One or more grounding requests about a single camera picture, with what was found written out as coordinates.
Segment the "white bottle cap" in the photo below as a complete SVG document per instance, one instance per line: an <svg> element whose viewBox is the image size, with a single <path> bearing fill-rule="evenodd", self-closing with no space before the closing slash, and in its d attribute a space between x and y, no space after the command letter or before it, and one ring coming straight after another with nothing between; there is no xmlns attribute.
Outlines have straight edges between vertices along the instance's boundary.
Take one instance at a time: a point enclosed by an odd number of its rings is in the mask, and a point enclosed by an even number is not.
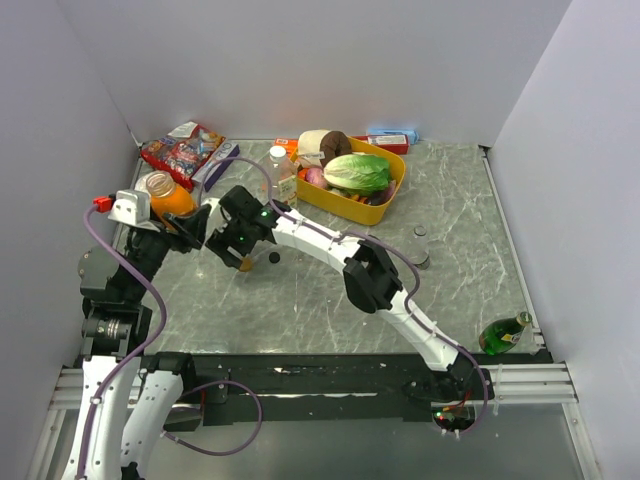
<svg viewBox="0 0 640 480"><path fill-rule="evenodd" d="M282 158L287 157L287 152L284 147L279 145L274 145L269 150L270 158L274 161L280 161Z"/></svg>

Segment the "brown bottle cap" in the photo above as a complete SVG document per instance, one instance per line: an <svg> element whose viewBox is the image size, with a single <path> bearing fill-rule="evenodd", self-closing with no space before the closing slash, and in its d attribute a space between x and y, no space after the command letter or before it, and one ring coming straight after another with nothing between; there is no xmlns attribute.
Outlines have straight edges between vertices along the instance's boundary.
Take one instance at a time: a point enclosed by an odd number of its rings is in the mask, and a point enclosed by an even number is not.
<svg viewBox="0 0 640 480"><path fill-rule="evenodd" d="M241 265L238 267L240 272L248 272L253 268L253 261L249 256L242 259Z"/></svg>

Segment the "small orange juice bottle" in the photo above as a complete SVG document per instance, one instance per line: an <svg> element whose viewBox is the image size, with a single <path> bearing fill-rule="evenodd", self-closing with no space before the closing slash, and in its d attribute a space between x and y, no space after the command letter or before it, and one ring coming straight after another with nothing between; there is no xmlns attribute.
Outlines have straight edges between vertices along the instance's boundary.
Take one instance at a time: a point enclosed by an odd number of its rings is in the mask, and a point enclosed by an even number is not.
<svg viewBox="0 0 640 480"><path fill-rule="evenodd" d="M185 216L197 209L190 192L176 183L166 171L152 172L146 179L146 188L150 195L151 209L170 230L173 227L164 218L165 213Z"/></svg>

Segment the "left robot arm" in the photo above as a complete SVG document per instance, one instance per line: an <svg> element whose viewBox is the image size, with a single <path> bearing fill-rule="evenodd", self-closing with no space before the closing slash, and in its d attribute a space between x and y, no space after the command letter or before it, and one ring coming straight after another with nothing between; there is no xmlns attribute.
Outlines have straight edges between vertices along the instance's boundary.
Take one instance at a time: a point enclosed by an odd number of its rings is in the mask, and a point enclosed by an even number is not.
<svg viewBox="0 0 640 480"><path fill-rule="evenodd" d="M130 227L118 253L98 234L80 259L85 315L80 351L82 395L66 479L142 479L173 405L191 399L198 377L191 355L159 353L141 371L144 350L159 335L149 329L151 294L163 318L167 306L152 280L170 251L188 253L204 243L212 208L166 215L170 232L157 223Z"/></svg>

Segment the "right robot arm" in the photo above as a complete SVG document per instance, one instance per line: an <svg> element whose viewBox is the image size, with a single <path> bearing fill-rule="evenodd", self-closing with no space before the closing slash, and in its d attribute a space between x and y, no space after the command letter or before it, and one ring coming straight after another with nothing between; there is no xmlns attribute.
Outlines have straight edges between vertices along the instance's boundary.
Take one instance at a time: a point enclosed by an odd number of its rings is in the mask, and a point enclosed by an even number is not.
<svg viewBox="0 0 640 480"><path fill-rule="evenodd" d="M397 251L362 233L331 230L275 200L261 203L240 185L201 205L209 214L206 246L226 266L239 268L263 241L307 254L341 274L355 308L384 319L420 355L430 372L424 382L429 400L492 399L489 373L420 309L417 291L403 286L392 261Z"/></svg>

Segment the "large clear plastic bottle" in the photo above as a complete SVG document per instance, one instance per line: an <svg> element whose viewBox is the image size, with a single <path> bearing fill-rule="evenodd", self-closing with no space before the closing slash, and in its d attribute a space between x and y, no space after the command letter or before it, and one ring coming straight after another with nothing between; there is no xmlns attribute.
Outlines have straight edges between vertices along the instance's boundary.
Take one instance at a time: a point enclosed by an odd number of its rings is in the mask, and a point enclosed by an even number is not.
<svg viewBox="0 0 640 480"><path fill-rule="evenodd" d="M280 161L274 161L268 152L266 161L272 198L291 208L296 208L298 200L297 166L288 155Z"/></svg>

